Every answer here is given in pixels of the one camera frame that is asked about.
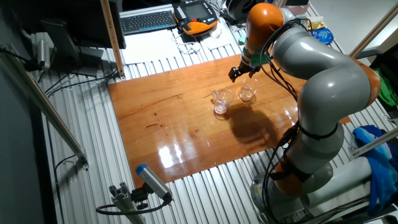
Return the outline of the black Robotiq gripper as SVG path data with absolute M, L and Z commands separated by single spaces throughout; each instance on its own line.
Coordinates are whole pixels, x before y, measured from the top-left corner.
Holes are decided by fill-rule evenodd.
M 228 73 L 229 79 L 234 83 L 238 77 L 241 75 L 248 73 L 249 78 L 252 78 L 253 75 L 261 70 L 261 66 L 252 67 L 246 64 L 245 61 L 240 61 L 239 67 L 232 67 Z

